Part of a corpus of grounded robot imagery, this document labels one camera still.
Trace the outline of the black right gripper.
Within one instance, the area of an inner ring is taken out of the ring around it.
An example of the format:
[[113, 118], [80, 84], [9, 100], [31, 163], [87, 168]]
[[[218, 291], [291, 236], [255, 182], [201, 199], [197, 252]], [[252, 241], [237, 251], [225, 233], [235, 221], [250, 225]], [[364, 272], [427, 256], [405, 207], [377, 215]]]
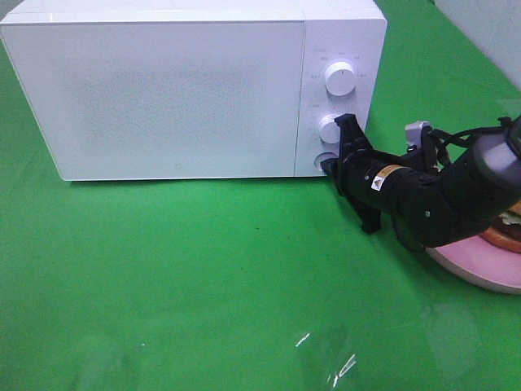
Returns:
[[337, 116], [339, 158], [320, 163], [337, 192], [361, 220], [361, 230], [381, 229], [381, 212], [391, 216], [438, 216], [438, 178], [405, 159], [373, 149], [355, 114]]

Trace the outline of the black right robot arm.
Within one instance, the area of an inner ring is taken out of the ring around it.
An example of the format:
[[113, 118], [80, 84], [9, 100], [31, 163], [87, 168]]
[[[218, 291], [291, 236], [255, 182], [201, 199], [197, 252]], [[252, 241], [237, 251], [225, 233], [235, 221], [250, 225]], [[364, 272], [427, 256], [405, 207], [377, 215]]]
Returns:
[[375, 149], [351, 113], [334, 119], [339, 155], [321, 167], [372, 234], [381, 215], [412, 251], [485, 232], [520, 200], [520, 119], [449, 134], [427, 121], [405, 128], [402, 156]]

